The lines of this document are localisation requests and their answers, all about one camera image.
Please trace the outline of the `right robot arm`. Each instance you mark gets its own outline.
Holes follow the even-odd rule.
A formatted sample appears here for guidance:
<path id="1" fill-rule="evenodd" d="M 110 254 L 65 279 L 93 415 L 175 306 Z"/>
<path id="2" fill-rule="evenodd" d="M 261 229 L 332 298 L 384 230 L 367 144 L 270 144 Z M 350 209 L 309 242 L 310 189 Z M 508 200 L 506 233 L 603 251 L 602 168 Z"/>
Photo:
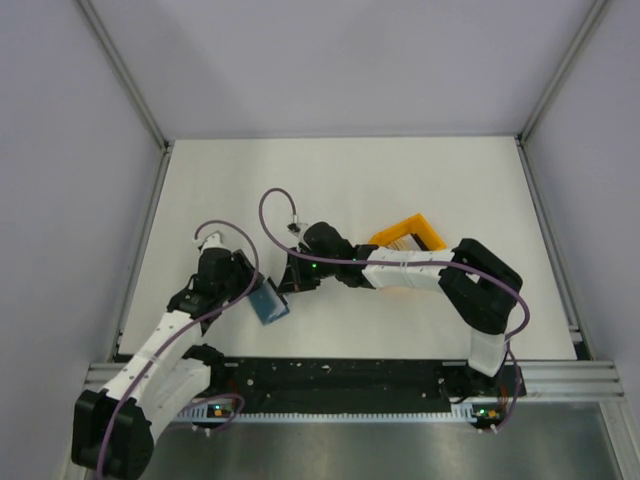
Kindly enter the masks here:
<path id="1" fill-rule="evenodd" d="M 479 241 L 464 238 L 452 249 L 394 250 L 351 244 L 326 222 L 288 226 L 298 240 L 287 251 L 277 291 L 311 291 L 326 278 L 350 288 L 412 288 L 446 296 L 471 328 L 466 380 L 487 396 L 504 380 L 507 324 L 523 286 L 521 276 Z"/>

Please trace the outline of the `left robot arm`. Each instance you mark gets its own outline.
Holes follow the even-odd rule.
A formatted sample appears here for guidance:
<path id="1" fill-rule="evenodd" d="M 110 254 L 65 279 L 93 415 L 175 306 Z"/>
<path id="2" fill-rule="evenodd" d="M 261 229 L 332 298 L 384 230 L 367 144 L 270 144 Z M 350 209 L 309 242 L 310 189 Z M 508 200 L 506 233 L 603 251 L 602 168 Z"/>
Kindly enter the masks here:
<path id="1" fill-rule="evenodd" d="M 225 357 L 204 335 L 222 308 L 262 281 L 242 250 L 202 248 L 196 273 L 170 298 L 143 346 L 100 390 L 76 400 L 72 462 L 116 479 L 139 478 L 172 420 L 193 399 L 223 392 Z"/>

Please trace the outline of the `blue leather card holder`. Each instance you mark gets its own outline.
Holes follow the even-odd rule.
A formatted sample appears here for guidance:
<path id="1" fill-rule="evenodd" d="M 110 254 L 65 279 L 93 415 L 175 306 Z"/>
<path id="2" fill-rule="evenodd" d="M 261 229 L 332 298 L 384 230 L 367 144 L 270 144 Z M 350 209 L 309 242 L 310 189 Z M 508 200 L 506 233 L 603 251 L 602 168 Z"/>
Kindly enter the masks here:
<path id="1" fill-rule="evenodd" d="M 262 325 L 270 325 L 290 313 L 286 298 L 277 292 L 271 278 L 256 287 L 248 299 Z"/>

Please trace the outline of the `orange plastic card stand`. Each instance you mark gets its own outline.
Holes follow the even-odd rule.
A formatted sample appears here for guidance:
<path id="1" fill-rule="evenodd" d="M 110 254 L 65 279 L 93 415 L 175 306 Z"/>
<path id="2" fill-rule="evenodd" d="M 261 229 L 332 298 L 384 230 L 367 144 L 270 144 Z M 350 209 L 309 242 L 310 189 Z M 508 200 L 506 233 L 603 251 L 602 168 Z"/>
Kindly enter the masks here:
<path id="1" fill-rule="evenodd" d="M 453 252 L 423 215 L 415 214 L 376 233 L 369 243 L 378 246 L 369 260 L 398 263 L 398 266 L 367 266 L 363 270 L 364 277 L 375 289 L 403 287 L 441 291 L 438 281 L 443 266 L 407 266 L 411 262 L 453 258 Z"/>

